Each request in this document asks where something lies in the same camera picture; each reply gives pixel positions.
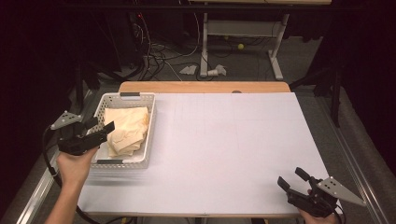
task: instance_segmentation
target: metal rod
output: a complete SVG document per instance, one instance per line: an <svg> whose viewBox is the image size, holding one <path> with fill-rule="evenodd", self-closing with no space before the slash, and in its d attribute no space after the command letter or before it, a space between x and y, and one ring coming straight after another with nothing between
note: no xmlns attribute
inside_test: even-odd
<svg viewBox="0 0 396 224"><path fill-rule="evenodd" d="M276 44L272 51L271 58L276 58L277 51L279 50L280 44L282 43L283 34L285 34L286 26L288 25L289 14L283 15L282 23L279 26L276 36Z"/></svg>
<svg viewBox="0 0 396 224"><path fill-rule="evenodd" d="M334 7L334 6L291 6L291 5L98 5L98 4L66 4L59 5L58 8L67 10L126 10L139 12L171 12L178 11L184 13L263 13L279 12L282 13L351 13L366 12L367 7Z"/></svg>

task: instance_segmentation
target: human arm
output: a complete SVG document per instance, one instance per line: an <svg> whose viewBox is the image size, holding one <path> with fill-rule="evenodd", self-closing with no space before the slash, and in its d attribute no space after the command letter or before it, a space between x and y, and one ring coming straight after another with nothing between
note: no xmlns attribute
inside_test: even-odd
<svg viewBox="0 0 396 224"><path fill-rule="evenodd" d="M301 216L305 220L305 224L336 224L336 219L334 214L330 214L327 217L312 217L309 213L304 210L298 209Z"/></svg>
<svg viewBox="0 0 396 224"><path fill-rule="evenodd" d="M62 177L62 189L46 223L73 223L78 197L97 149L98 147L90 149L82 156L60 152L57 163Z"/></svg>

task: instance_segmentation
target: floor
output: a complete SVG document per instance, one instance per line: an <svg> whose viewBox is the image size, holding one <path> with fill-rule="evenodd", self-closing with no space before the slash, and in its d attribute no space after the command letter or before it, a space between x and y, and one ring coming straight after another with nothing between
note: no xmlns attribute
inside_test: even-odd
<svg viewBox="0 0 396 224"><path fill-rule="evenodd" d="M188 42L184 48L172 46L166 43L154 46L157 55L165 55L171 58L179 54L190 54L194 49L194 42ZM237 45L244 44L243 49L237 49ZM278 53L278 61L284 75L284 81L291 82L304 77L311 64L320 40L304 43L300 37L290 37L282 42ZM196 75L183 75L179 71L186 66L199 64L199 48L190 56L182 56L176 59L166 60L161 71L152 80L174 81L274 81L271 64L268 61L266 51L274 45L271 39L229 38L226 41L222 36L209 39L210 67L223 65L227 71L226 76L201 78ZM154 73L157 67L162 67L150 60L150 72ZM120 73L122 76L130 72L130 68L124 67ZM90 114L97 107L101 94L118 90L120 84L107 80L101 75L101 88L98 91L88 91L85 99L83 113ZM330 114L330 96L316 97L312 90L313 86L301 86L293 90L304 116L308 123L318 150L325 163L328 173L336 177L355 194L364 198L369 206L361 207L353 203L342 202L348 223L396 223L396 183L395 176L391 173L380 155L375 149L370 137L364 131L359 118L349 102L347 94L341 91L340 97L340 128L333 125ZM46 166L42 160L38 160L32 169L25 184L20 189L17 197L9 207L6 215L0 223L24 223L18 221L23 210L28 204L37 184L39 184ZM56 185L48 187L42 204L38 203L35 218L31 223L43 223L53 203L55 202L59 188ZM93 217L101 223L108 222L113 217ZM269 223L297 223L292 219L270 219ZM75 223L86 223L76 216Z"/></svg>

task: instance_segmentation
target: table leg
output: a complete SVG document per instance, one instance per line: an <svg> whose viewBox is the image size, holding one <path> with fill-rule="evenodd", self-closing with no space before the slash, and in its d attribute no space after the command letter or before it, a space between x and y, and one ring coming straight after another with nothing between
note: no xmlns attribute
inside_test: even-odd
<svg viewBox="0 0 396 224"><path fill-rule="evenodd" d="M280 71L279 63L277 62L276 55L279 50L280 43L282 42L283 34L285 34L286 26L288 25L289 14L285 14L282 19L282 24L279 26L276 36L276 44L273 50L268 50L268 57L270 59L271 66L273 67L274 75L276 80L283 80L282 72Z"/></svg>
<svg viewBox="0 0 396 224"><path fill-rule="evenodd" d="M201 77L207 77L207 13L204 14L202 55L201 55Z"/></svg>

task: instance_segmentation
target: folded cloth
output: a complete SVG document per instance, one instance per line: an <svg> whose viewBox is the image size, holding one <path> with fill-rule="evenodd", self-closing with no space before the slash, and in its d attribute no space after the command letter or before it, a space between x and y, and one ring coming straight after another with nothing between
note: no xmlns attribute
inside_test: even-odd
<svg viewBox="0 0 396 224"><path fill-rule="evenodd" d="M149 127L148 108L105 108L104 124L111 121L114 121L115 130L107 136L108 156L132 156L146 138Z"/></svg>

